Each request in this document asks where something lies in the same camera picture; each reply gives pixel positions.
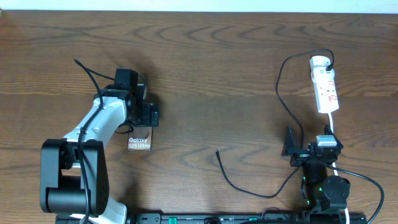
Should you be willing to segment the bronze Galaxy smartphone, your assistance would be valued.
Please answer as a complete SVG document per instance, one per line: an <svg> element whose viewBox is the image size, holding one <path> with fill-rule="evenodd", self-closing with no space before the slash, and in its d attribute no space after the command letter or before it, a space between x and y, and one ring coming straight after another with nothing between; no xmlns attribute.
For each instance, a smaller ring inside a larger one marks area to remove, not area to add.
<svg viewBox="0 0 398 224"><path fill-rule="evenodd" d="M127 150L150 151L152 149L152 127L135 127L128 134Z"/></svg>

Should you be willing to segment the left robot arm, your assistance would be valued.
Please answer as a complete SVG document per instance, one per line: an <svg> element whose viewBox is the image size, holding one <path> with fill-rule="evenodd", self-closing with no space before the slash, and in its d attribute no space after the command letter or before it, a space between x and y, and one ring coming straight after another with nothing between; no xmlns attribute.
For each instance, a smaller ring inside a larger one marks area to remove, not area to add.
<svg viewBox="0 0 398 224"><path fill-rule="evenodd" d="M40 207L56 223L131 223L128 208L109 195L105 147L118 128L159 124L159 109L146 103L146 86L131 69L116 70L113 83L97 89L93 106L71 132L47 139L40 156Z"/></svg>

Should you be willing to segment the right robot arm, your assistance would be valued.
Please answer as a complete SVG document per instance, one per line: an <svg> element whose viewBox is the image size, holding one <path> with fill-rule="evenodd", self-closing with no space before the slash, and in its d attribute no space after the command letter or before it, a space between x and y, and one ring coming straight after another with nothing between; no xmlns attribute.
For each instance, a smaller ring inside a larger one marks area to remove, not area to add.
<svg viewBox="0 0 398 224"><path fill-rule="evenodd" d="M327 174L327 168L337 161L342 143L328 126L306 149L295 145L292 130L286 131L281 155L290 157L292 167L303 170L302 188L308 208L298 215L303 223L345 223L343 214L351 184L348 179Z"/></svg>

